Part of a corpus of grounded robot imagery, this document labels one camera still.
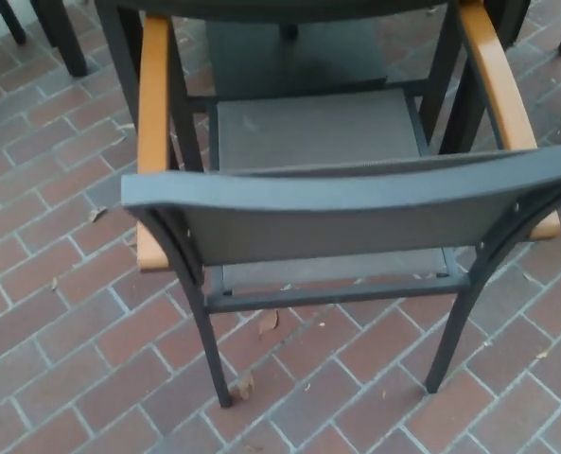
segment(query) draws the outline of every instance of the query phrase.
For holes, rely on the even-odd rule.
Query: orange armrest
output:
[[[139,82],[137,173],[164,172],[168,161],[168,84],[170,22],[147,15]],[[149,231],[137,223],[137,263],[141,270],[168,268],[167,256]]]
[[[481,82],[487,107],[494,116],[497,133],[505,149],[535,149],[533,128],[505,56],[482,0],[462,4],[458,20],[470,63]],[[531,231],[531,240],[549,239],[561,232],[560,219],[551,213]]]

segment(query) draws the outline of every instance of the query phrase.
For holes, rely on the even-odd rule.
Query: table leg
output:
[[[503,47],[518,35],[522,17],[529,5],[528,0],[486,0],[490,20],[495,25]],[[485,105],[471,63],[467,61],[454,99],[447,128],[440,146],[440,154],[467,153],[471,150]]]
[[[31,4],[47,39],[60,50],[68,72],[75,78],[86,76],[87,63],[62,0],[48,1],[45,4],[43,0],[31,0]]]

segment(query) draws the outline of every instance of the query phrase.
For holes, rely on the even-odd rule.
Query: dry leaf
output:
[[[547,350],[543,350],[541,353],[536,355],[536,359],[546,358],[548,354],[549,354],[549,348]]]
[[[278,325],[278,309],[266,312],[259,319],[259,336],[272,331]]]
[[[251,397],[251,393],[254,391],[254,378],[253,374],[248,373],[243,378],[239,380],[236,384],[238,389],[238,394],[242,400],[248,400]]]
[[[137,232],[135,232],[135,234],[125,242],[127,243],[127,246],[129,246],[130,248],[134,248],[135,246],[137,246]]]
[[[101,218],[101,216],[108,211],[108,209],[105,206],[98,206],[97,208],[92,209],[89,212],[89,222],[95,222],[96,220],[98,220],[99,218]]]

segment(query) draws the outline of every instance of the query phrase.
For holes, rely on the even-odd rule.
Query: paving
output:
[[[69,12],[84,79],[36,24],[0,39],[0,453],[561,454],[561,236],[509,256],[434,396],[450,296],[283,309],[261,335],[269,314],[215,316],[227,375],[254,381],[221,410],[181,287],[136,268],[134,130],[93,7]],[[393,79],[426,74],[443,14],[378,21]],[[203,31],[177,21],[192,93],[212,86]],[[539,0],[508,52],[540,146],[561,144],[560,39],[561,0]]]

